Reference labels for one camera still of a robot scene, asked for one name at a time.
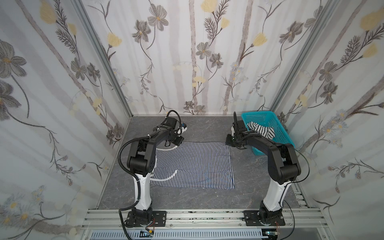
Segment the blue striped tank top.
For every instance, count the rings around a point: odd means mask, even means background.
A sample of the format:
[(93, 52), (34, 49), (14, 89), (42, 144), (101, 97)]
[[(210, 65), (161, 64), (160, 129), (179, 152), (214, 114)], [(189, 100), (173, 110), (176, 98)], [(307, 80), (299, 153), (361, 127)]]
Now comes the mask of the blue striped tank top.
[(223, 142), (183, 142), (171, 149), (157, 149), (151, 184), (232, 190), (235, 184), (229, 146)]

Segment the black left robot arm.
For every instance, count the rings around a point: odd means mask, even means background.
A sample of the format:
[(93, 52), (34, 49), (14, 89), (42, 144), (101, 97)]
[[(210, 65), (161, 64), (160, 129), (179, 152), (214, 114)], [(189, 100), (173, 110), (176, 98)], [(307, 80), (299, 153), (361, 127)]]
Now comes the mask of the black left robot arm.
[(184, 140), (182, 133), (186, 130), (185, 123), (166, 117), (150, 134), (130, 141), (127, 170), (135, 179), (136, 185), (135, 203), (127, 217), (127, 226), (148, 226), (154, 222), (150, 182), (156, 164), (157, 146), (164, 141), (179, 146)]

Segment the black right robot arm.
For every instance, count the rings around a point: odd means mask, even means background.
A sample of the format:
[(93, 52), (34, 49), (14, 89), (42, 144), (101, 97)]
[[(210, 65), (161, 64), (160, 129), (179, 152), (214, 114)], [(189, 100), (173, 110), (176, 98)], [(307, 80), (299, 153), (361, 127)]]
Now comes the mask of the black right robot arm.
[(283, 200), (287, 188), (301, 174), (301, 167), (292, 144), (280, 144), (247, 130), (244, 121), (234, 118), (232, 133), (227, 135), (226, 144), (241, 148), (251, 146), (267, 156), (268, 173), (271, 178), (267, 195), (260, 204), (257, 220), (270, 226), (282, 220)]

